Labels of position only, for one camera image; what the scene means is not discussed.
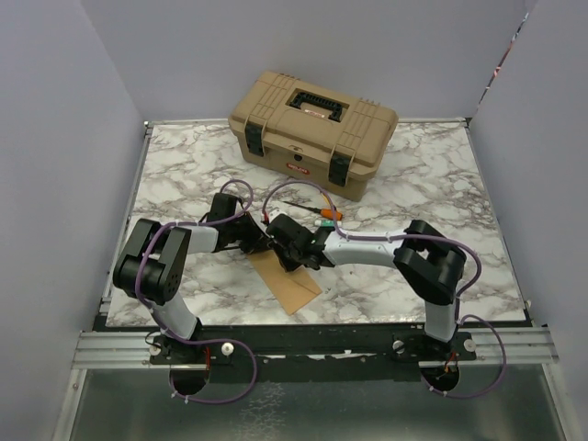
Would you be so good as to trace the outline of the brown paper envelope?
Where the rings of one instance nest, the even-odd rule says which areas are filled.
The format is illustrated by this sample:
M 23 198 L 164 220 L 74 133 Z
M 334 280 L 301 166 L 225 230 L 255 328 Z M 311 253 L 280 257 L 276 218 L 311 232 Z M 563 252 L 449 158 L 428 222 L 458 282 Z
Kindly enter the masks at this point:
M 322 293 L 304 267 L 286 272 L 273 251 L 249 254 L 248 259 L 287 315 L 292 315 Z

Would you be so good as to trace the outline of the green white glue stick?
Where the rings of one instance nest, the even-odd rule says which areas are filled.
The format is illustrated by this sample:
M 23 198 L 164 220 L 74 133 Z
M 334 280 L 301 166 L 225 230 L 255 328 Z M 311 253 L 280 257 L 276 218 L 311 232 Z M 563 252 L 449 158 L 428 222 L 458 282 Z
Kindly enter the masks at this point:
M 333 227 L 334 222 L 332 220 L 316 220 L 314 225 L 316 227 Z

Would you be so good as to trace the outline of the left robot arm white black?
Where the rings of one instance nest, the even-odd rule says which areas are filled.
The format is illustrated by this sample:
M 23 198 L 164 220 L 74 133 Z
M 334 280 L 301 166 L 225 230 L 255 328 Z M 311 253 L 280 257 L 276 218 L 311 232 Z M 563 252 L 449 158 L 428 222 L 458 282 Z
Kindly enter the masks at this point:
M 270 249 L 270 238 L 243 200 L 226 193 L 213 197 L 201 222 L 164 226 L 140 219 L 115 264 L 113 284 L 148 308 L 161 334 L 151 343 L 152 355 L 189 363 L 209 355 L 212 342 L 199 337 L 201 320 L 187 307 L 179 286 L 190 254 L 215 254 L 236 248 L 244 254 Z

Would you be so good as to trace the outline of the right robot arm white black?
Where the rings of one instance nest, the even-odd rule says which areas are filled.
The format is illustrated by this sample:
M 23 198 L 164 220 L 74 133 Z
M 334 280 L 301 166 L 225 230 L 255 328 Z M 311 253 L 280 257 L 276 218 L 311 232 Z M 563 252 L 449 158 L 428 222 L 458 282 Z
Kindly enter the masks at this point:
M 319 270 L 344 265 L 381 266 L 400 272 L 424 301 L 424 352 L 442 359 L 456 345 L 458 282 L 467 257 L 459 246 L 423 220 L 403 232 L 373 235 L 339 232 L 334 227 L 316 231 L 286 214 L 269 222 L 266 234 L 278 261 L 287 272 L 301 266 Z

